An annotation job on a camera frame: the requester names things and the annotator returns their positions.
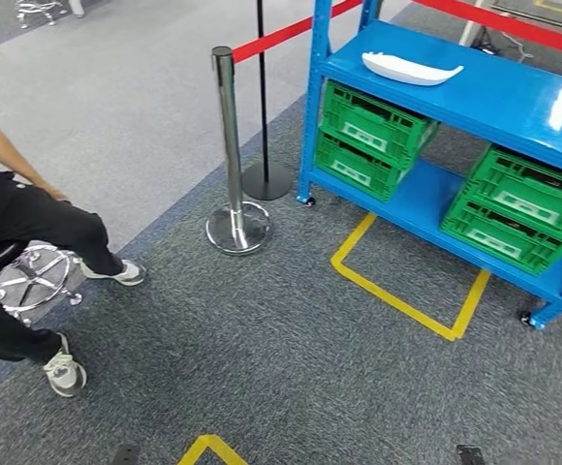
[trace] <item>person's hand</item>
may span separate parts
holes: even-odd
[[[68,198],[66,197],[65,194],[61,192],[59,189],[56,189],[51,184],[48,184],[47,182],[39,182],[36,185],[36,187],[39,187],[40,189],[44,189],[45,191],[48,192],[51,197],[56,201],[67,201]]]

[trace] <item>person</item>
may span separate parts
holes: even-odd
[[[74,252],[88,278],[112,278],[125,286],[145,277],[141,265],[122,261],[107,248],[108,237],[98,215],[76,208],[34,170],[0,131],[0,241],[40,240]],[[30,184],[13,180],[13,173]],[[0,304],[0,359],[30,359],[41,364],[57,394],[72,397],[86,383],[85,369],[73,359],[63,333],[32,329]]]

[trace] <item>blue metal shelf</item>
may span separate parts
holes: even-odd
[[[366,51],[442,69],[463,65],[464,70],[434,87],[408,85],[368,70],[361,57]],[[328,78],[562,168],[562,126],[557,124],[558,113],[562,114],[562,76],[381,21],[372,22],[334,53],[321,71]]]
[[[439,226],[443,216],[464,182],[457,174],[419,160],[387,203],[366,196],[318,168],[311,170],[310,177],[312,182],[326,190],[535,295],[546,300],[560,297],[562,259],[539,276],[532,276],[441,231]]]
[[[456,174],[419,161],[390,201],[382,203],[314,165],[322,85],[331,78],[562,170],[561,76],[378,21],[377,2],[363,0],[359,33],[331,54],[332,0],[316,0],[298,199],[307,201],[311,184],[318,184],[545,299],[546,305],[530,314],[532,326],[541,328],[562,314],[562,259],[532,276],[441,232],[441,219],[462,183]],[[465,68],[440,85],[415,86],[369,71],[362,60],[366,51],[436,68]]]

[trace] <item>green plastic crate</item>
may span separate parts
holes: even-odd
[[[406,171],[435,134],[437,123],[329,80],[322,127],[362,152]]]
[[[469,175],[461,202],[477,202],[562,239],[562,171],[498,145]]]
[[[316,165],[380,201],[388,201],[406,174],[319,130]]]
[[[533,275],[540,274],[562,257],[562,240],[473,201],[455,204],[440,228]]]

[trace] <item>stanchion base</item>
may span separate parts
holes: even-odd
[[[292,176],[286,167],[270,162],[269,181],[264,180],[264,166],[256,163],[243,173],[243,190],[249,197],[258,201],[274,201],[290,192]]]
[[[238,236],[231,223],[231,210],[224,205],[212,213],[206,224],[206,233],[212,245],[227,255],[247,255],[257,252],[272,236],[268,213],[251,201],[243,202],[244,231]]]

